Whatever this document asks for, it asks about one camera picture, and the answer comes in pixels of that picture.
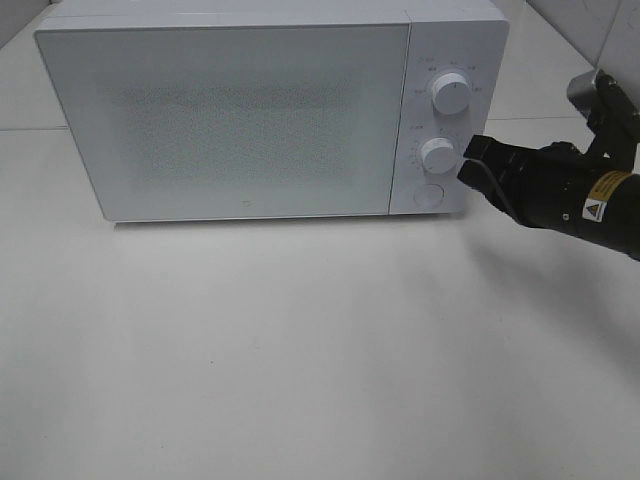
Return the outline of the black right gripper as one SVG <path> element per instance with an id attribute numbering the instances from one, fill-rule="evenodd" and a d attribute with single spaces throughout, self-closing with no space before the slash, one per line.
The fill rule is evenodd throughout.
<path id="1" fill-rule="evenodd" d="M 591 159 L 569 142 L 532 149 L 485 135 L 472 136 L 464 158 L 474 162 L 464 162 L 457 178 L 495 208 L 524 226 L 575 238 L 583 236 L 588 191 L 608 167 L 606 160 Z M 490 168 L 507 166 L 503 190 Z"/>

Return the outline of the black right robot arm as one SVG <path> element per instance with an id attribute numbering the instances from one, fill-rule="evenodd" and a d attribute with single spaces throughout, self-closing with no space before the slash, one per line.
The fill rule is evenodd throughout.
<path id="1" fill-rule="evenodd" d="M 573 144 L 540 149 L 475 135 L 458 179 L 516 223 L 639 258 L 639 176 Z"/>

